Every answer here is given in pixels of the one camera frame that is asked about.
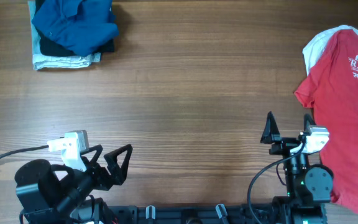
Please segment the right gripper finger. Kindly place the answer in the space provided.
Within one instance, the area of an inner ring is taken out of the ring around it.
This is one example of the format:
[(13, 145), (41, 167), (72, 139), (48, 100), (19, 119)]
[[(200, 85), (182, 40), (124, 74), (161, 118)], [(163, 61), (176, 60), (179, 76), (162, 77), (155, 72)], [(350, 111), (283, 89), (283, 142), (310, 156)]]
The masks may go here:
[(303, 117), (303, 126), (306, 131), (310, 126), (314, 126), (316, 123), (310, 114), (305, 114)]
[(266, 120), (265, 128), (262, 132), (260, 142), (262, 144), (273, 144), (280, 141), (281, 141), (281, 135), (278, 130), (275, 117), (273, 113), (270, 111), (267, 114), (267, 120)]

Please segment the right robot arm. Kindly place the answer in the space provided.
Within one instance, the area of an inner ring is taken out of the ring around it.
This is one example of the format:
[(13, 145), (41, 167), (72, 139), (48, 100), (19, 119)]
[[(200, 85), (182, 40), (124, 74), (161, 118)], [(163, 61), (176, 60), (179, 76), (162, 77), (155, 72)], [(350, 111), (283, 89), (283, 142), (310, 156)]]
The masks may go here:
[(321, 151), (329, 131), (304, 115), (304, 130), (296, 138), (280, 134), (272, 112), (267, 114), (260, 142), (269, 144), (270, 155), (282, 156), (286, 196), (272, 200), (266, 223), (326, 223), (324, 205), (331, 201), (334, 174), (322, 164), (310, 164), (309, 155)]

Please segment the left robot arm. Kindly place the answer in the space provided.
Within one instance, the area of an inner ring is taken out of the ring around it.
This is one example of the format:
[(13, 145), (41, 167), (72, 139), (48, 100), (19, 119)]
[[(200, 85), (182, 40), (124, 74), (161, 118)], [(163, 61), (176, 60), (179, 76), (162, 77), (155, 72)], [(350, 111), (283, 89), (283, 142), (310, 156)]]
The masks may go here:
[(29, 223), (119, 223), (119, 217), (93, 190), (108, 191), (122, 185), (133, 148), (127, 144), (104, 155), (100, 166), (101, 145), (80, 154), (85, 170), (51, 164), (37, 159), (23, 165), (15, 174), (16, 195), (23, 206), (19, 220)]

